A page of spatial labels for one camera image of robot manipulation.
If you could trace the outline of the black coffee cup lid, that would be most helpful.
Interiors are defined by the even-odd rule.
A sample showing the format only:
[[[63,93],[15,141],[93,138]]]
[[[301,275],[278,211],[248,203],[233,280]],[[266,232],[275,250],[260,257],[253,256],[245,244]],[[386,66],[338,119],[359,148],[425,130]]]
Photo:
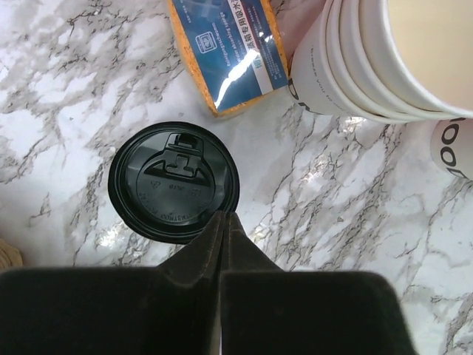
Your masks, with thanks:
[[[115,153],[109,199],[123,222],[147,239],[186,244],[215,212],[235,212],[237,165],[212,132],[188,122],[153,124]]]

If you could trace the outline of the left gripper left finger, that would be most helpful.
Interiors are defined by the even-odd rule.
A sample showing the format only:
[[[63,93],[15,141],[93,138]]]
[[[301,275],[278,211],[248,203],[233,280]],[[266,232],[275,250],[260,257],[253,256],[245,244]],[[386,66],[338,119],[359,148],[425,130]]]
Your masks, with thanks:
[[[158,266],[1,273],[3,354],[218,354],[224,215]]]

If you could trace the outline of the white paper cup stack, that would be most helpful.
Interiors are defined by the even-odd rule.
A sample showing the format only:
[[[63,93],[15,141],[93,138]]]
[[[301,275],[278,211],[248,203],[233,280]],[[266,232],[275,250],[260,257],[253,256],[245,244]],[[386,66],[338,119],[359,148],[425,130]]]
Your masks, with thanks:
[[[385,124],[472,116],[470,1],[326,1],[296,48],[310,112]]]

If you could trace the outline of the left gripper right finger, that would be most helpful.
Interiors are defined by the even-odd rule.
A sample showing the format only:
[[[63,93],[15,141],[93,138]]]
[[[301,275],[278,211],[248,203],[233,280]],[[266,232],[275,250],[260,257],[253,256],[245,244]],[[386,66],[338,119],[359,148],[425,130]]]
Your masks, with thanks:
[[[228,216],[220,279],[224,354],[413,354],[393,287],[366,271],[283,271]]]

